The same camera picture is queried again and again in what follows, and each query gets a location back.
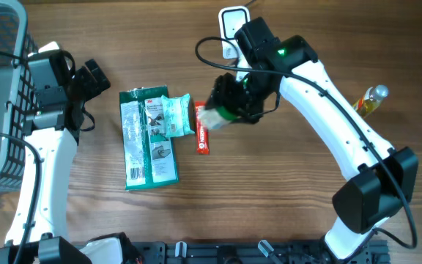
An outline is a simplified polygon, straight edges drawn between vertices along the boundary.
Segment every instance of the green package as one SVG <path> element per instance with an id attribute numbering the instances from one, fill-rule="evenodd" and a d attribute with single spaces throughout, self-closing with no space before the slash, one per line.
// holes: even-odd
<path id="1" fill-rule="evenodd" d="M 162 95 L 162 104 L 166 119 L 166 136 L 177 137 L 195 133 L 190 129 L 190 94 L 178 98 Z"/>
<path id="2" fill-rule="evenodd" d="M 174 143 L 166 137 L 161 97 L 167 95 L 167 86 L 119 93 L 127 190 L 179 181 Z"/>

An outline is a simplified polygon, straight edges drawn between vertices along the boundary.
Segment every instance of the yellow bottle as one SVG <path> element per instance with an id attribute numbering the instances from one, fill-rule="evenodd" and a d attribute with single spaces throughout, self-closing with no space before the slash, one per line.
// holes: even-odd
<path id="1" fill-rule="evenodd" d="M 385 85 L 377 85 L 367 89 L 366 94 L 359 99 L 352 107 L 362 117 L 367 117 L 380 103 L 388 96 L 388 88 Z"/>

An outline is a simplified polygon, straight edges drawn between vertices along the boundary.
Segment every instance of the red tube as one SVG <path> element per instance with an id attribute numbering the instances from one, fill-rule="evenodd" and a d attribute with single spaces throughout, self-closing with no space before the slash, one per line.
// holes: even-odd
<path id="1" fill-rule="evenodd" d="M 198 119 L 198 114 L 204 108 L 205 102 L 195 102 L 196 113 L 196 152 L 202 155 L 210 154 L 210 143 L 208 142 L 208 130 Z"/>

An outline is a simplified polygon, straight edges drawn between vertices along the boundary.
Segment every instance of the wooden table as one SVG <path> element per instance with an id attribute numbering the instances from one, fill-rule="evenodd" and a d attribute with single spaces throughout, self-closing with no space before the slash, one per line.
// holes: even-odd
<path id="1" fill-rule="evenodd" d="M 67 221 L 72 241 L 125 231 L 132 241 L 285 241 L 317 239 L 332 226 L 332 195 L 344 184 L 332 155 L 287 102 L 257 125 L 210 134 L 210 156 L 193 136 L 177 139 L 180 182 L 125 191 L 119 92 L 168 84 L 171 96 L 207 99 L 224 71 L 201 63 L 195 43 L 219 35 L 218 12 L 243 1 L 152 1 L 28 4 L 39 45 L 56 40 L 78 65 L 95 58 L 110 90 L 87 103 L 96 129 L 82 133 L 71 169 Z M 420 159 L 412 211 L 419 246 L 390 242 L 393 263 L 422 263 L 422 1 L 257 1 L 282 40 L 300 34 L 350 102 L 386 84 L 390 95 L 367 121 L 397 148 Z M 203 54 L 223 62 L 219 43 Z M 18 194 L 0 194 L 0 246 Z M 404 213 L 385 227 L 406 241 Z"/>

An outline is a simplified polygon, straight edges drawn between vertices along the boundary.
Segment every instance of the gray plastic basket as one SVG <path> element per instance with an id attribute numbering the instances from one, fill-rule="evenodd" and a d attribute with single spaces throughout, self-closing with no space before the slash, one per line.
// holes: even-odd
<path id="1" fill-rule="evenodd" d="M 27 14 L 16 0 L 0 0 L 0 51 L 26 58 L 37 51 L 27 31 Z M 0 132 L 22 139 L 26 112 L 36 107 L 30 72 L 17 60 L 0 56 Z M 0 138 L 0 191 L 21 188 L 25 148 Z"/>

